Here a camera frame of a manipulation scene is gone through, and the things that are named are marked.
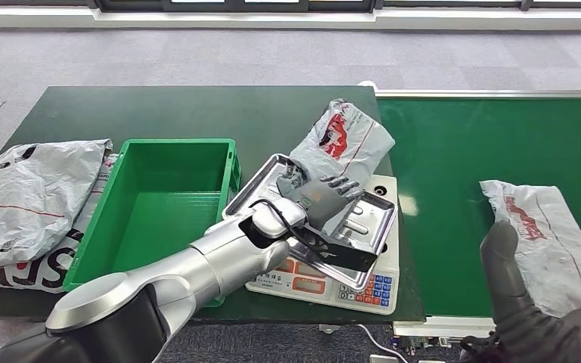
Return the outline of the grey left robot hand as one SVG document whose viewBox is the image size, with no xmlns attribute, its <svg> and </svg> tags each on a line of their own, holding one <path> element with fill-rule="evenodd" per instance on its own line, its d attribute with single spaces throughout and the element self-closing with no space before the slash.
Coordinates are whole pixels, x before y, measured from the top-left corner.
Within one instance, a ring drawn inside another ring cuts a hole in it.
<svg viewBox="0 0 581 363">
<path fill-rule="evenodd" d="M 322 230 L 338 213 L 359 200 L 364 190 L 346 176 L 323 176 L 304 181 L 298 172 L 282 174 L 276 180 L 282 197 L 299 204 L 309 225 Z"/>
</svg>

